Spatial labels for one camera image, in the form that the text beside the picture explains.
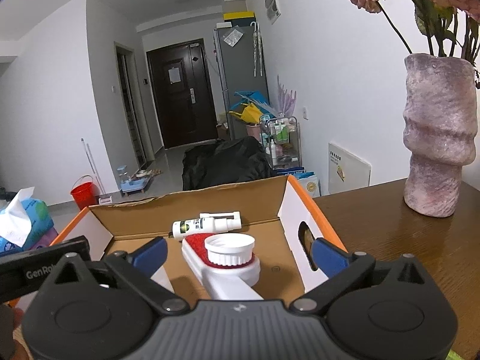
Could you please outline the white square pill bottle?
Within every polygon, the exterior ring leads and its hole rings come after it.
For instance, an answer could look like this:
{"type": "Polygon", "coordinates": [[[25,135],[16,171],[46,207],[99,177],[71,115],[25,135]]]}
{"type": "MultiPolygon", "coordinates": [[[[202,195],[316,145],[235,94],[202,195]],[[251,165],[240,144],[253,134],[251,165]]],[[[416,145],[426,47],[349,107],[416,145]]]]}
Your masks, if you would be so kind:
{"type": "Polygon", "coordinates": [[[168,278],[167,272],[164,267],[160,267],[152,276],[151,279],[164,287],[165,289],[168,289],[168,291],[174,293],[175,290],[168,278]]]}

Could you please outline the white ridged cap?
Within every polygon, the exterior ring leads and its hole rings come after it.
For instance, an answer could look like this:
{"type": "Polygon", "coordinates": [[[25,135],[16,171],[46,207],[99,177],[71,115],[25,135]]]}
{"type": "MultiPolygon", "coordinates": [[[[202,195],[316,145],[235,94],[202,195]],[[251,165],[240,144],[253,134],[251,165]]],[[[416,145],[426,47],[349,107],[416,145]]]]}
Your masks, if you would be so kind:
{"type": "Polygon", "coordinates": [[[253,256],[256,240],[242,233],[223,233],[209,236],[204,241],[208,261],[222,267],[248,264],[253,256]]]}

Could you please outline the white spray bottle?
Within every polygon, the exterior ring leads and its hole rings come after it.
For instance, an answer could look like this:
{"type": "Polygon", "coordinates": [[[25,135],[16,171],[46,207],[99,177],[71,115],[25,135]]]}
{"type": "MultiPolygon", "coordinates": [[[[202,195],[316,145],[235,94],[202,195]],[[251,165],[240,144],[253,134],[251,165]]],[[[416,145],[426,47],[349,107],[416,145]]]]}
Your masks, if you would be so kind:
{"type": "Polygon", "coordinates": [[[176,221],[172,224],[169,236],[182,241],[187,236],[200,233],[229,233],[242,228],[239,211],[230,213],[201,213],[197,219],[176,221]]]}

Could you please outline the red white lint brush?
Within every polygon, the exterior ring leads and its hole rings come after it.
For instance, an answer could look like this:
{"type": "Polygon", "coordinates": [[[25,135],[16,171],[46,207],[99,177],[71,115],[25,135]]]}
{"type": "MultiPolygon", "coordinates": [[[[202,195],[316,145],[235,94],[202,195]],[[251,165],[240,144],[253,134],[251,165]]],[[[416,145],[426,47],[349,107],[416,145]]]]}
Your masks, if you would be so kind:
{"type": "Polygon", "coordinates": [[[253,256],[248,264],[222,267],[208,261],[204,241],[217,234],[200,233],[187,236],[181,242],[181,252],[191,271],[213,300],[259,301],[253,287],[260,279],[260,260],[253,256]]]}

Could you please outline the blue tissue pack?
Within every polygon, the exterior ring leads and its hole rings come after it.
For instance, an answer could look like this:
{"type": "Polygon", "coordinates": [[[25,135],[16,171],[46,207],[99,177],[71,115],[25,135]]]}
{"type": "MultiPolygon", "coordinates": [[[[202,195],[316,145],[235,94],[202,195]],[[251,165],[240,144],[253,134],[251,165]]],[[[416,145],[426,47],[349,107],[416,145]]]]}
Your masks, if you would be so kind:
{"type": "Polygon", "coordinates": [[[9,204],[1,210],[1,255],[32,250],[54,221],[48,206],[33,197],[35,188],[18,191],[9,204]]]}

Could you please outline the pet water feeder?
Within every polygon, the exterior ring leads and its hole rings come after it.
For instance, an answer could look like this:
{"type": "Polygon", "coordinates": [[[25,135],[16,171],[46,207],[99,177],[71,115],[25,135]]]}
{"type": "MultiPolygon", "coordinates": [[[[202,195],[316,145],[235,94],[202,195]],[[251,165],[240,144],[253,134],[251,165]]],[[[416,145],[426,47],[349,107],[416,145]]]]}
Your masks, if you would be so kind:
{"type": "Polygon", "coordinates": [[[120,194],[128,196],[128,194],[145,192],[152,178],[152,171],[140,170],[135,174],[128,174],[126,165],[117,168],[117,174],[120,181],[120,194]]]}

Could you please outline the red bucket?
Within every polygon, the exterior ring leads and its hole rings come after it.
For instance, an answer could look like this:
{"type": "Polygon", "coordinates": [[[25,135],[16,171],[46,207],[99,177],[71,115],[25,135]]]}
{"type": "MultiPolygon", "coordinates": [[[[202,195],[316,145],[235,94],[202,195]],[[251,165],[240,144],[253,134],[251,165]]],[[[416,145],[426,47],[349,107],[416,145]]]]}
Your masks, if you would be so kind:
{"type": "Polygon", "coordinates": [[[98,189],[91,175],[81,176],[72,186],[70,194],[80,211],[98,204],[98,189]]]}

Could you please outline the metal trolley with bottles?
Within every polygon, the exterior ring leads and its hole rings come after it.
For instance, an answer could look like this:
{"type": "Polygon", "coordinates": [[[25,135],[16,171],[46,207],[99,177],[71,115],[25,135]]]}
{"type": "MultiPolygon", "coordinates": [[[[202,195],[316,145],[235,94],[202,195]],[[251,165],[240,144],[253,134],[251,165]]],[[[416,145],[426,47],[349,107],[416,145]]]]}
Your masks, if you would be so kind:
{"type": "Polygon", "coordinates": [[[295,116],[260,119],[260,138],[274,170],[302,166],[299,124],[295,116]]]}

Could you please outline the black bag on floor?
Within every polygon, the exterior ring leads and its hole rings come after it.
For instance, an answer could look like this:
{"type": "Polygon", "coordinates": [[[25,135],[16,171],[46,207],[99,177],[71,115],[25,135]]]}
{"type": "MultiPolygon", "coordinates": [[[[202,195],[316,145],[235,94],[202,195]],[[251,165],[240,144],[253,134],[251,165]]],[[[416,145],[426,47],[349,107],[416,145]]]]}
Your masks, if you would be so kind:
{"type": "Polygon", "coordinates": [[[182,160],[182,190],[263,180],[276,175],[262,145],[252,136],[197,145],[182,160]]]}

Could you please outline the pink textured vase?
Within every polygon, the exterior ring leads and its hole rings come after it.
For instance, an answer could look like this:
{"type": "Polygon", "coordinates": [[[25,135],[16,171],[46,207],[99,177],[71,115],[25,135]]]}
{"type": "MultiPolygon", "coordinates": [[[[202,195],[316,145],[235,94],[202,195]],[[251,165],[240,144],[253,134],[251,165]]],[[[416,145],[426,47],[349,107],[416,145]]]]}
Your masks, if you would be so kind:
{"type": "Polygon", "coordinates": [[[403,199],[419,214],[446,218],[456,210],[462,169],[476,157],[474,69],[462,58],[428,54],[408,55],[404,63],[403,144],[411,158],[403,199]]]}

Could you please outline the yellow bag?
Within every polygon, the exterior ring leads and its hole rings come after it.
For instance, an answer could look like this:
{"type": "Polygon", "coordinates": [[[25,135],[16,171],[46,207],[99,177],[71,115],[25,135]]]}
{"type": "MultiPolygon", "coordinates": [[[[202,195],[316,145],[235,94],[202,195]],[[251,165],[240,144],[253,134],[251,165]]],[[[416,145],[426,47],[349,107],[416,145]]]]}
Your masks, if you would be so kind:
{"type": "Polygon", "coordinates": [[[253,103],[241,103],[235,110],[229,111],[229,114],[247,125],[258,125],[263,112],[253,103]]]}

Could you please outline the dark brown entrance door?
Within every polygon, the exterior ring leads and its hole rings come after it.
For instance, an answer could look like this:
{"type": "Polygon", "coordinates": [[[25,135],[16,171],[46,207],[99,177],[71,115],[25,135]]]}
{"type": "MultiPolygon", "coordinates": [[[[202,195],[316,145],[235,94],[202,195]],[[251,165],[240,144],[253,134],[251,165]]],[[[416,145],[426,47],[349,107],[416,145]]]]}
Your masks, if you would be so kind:
{"type": "Polygon", "coordinates": [[[164,147],[218,138],[203,40],[153,49],[146,59],[164,147]]]}

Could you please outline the grey refrigerator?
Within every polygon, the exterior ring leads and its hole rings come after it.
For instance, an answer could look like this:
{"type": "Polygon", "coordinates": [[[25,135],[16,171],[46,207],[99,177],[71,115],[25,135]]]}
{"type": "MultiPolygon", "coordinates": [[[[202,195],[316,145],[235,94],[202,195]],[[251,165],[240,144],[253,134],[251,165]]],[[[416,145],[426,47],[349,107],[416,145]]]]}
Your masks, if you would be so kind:
{"type": "Polygon", "coordinates": [[[213,31],[224,109],[232,140],[247,136],[246,125],[229,114],[230,109],[242,99],[235,93],[259,91],[267,101],[269,100],[266,73],[261,76],[260,69],[257,68],[257,75],[254,76],[254,27],[245,26],[238,29],[243,35],[234,46],[229,46],[224,41],[224,37],[233,30],[233,27],[215,28],[213,31]]]}

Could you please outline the dried pink roses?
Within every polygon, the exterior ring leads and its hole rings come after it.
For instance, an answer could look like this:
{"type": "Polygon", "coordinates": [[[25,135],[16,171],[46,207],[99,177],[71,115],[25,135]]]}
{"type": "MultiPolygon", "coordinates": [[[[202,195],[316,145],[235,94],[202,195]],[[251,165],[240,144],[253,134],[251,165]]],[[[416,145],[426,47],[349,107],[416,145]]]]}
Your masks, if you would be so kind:
{"type": "MultiPolygon", "coordinates": [[[[413,49],[386,13],[383,0],[349,0],[369,14],[382,14],[411,54],[413,49]]],[[[479,0],[410,0],[414,20],[426,38],[428,53],[436,57],[455,57],[471,63],[475,85],[479,85],[479,0]]]]}

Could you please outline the white board against wall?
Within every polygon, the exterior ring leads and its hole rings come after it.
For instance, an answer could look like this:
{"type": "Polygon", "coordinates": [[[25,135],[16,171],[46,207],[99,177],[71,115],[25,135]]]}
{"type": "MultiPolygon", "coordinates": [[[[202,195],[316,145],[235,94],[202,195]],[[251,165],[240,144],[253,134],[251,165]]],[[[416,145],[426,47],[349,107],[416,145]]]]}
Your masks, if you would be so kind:
{"type": "Polygon", "coordinates": [[[329,193],[338,194],[370,186],[371,165],[347,150],[329,143],[329,193]]]}

